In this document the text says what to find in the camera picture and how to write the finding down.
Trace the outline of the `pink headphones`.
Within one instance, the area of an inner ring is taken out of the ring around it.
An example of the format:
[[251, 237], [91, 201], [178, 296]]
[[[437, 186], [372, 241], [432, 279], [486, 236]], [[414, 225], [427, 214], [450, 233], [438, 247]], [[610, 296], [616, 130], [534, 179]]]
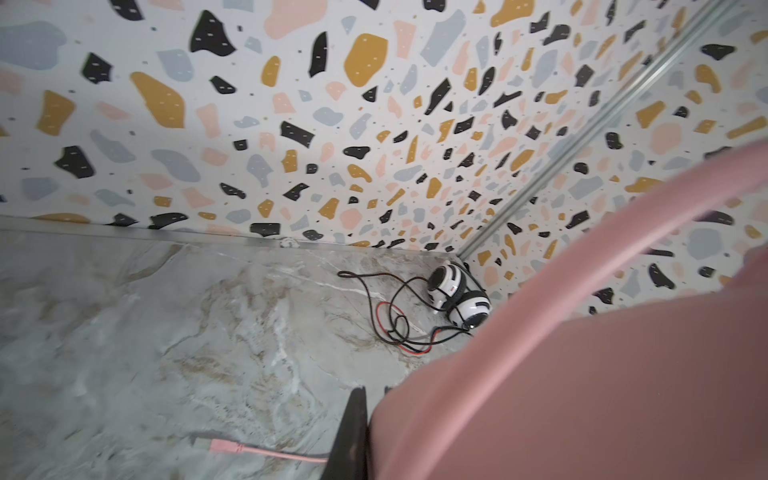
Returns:
[[767, 144], [653, 188], [574, 242], [462, 350], [387, 393], [375, 479], [763, 479], [767, 252], [719, 291], [572, 311], [653, 243], [767, 181]]

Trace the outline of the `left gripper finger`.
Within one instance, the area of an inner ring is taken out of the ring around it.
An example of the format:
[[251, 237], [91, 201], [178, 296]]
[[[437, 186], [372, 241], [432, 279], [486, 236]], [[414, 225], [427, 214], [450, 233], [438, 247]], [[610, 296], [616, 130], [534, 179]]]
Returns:
[[321, 480], [368, 478], [368, 412], [364, 387], [349, 395]]

